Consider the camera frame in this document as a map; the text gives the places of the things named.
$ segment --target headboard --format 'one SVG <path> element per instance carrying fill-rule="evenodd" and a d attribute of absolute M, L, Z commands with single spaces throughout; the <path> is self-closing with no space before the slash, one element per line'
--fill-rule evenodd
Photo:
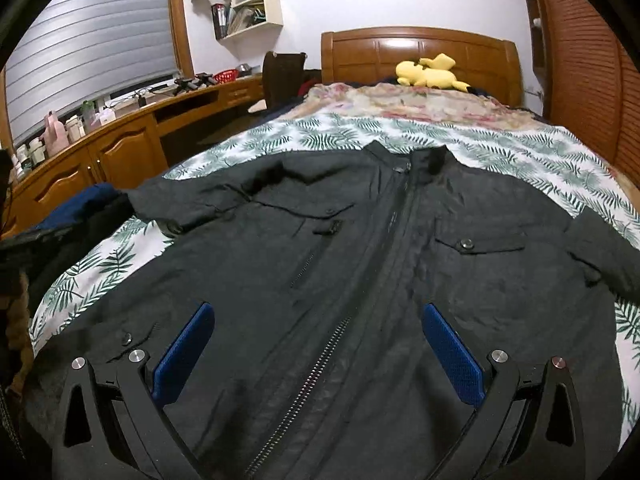
<path fill-rule="evenodd" d="M 460 30 L 375 27 L 322 35 L 322 82 L 372 84 L 396 75 L 401 61 L 444 52 L 456 60 L 460 81 L 486 90 L 503 104 L 520 106 L 522 77 L 513 42 Z"/>

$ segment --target pink bottle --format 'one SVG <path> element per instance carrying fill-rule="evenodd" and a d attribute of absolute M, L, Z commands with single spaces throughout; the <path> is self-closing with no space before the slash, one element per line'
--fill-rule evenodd
<path fill-rule="evenodd" d="M 69 145 L 69 138 L 66 136 L 65 125 L 58 120 L 55 113 L 49 112 L 49 115 L 44 118 L 44 124 L 46 128 L 42 139 L 51 157 Z"/>

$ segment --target desk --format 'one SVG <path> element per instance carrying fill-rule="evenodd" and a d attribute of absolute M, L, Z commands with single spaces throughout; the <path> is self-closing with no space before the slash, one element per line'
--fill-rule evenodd
<path fill-rule="evenodd" d="M 132 189 L 168 169 L 161 137 L 221 111 L 263 98 L 262 76 L 250 76 L 147 105 L 92 131 L 12 189 L 2 238 L 41 222 L 87 186 L 109 182 Z"/>

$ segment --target jacket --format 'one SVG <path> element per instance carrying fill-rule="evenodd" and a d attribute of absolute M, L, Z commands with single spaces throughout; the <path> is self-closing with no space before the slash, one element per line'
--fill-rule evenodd
<path fill-rule="evenodd" d="M 129 198 L 181 234 L 38 355 L 25 420 L 45 441 L 75 357 L 162 355 L 207 301 L 214 334 L 164 411 L 212 478 L 425 478 L 472 413 L 422 334 L 433 301 L 518 362 L 562 356 L 587 478 L 615 455 L 614 298 L 640 300 L 640 254 L 592 210 L 572 219 L 444 147 L 376 142 L 156 178 Z"/>

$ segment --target red plastic basket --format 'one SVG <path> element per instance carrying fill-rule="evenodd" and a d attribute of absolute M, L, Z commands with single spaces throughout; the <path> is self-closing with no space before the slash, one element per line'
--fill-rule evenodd
<path fill-rule="evenodd" d="M 231 70 L 225 70 L 224 72 L 220 72 L 213 76 L 213 79 L 216 80 L 217 83 L 231 83 L 238 78 L 238 70 L 235 68 Z"/>

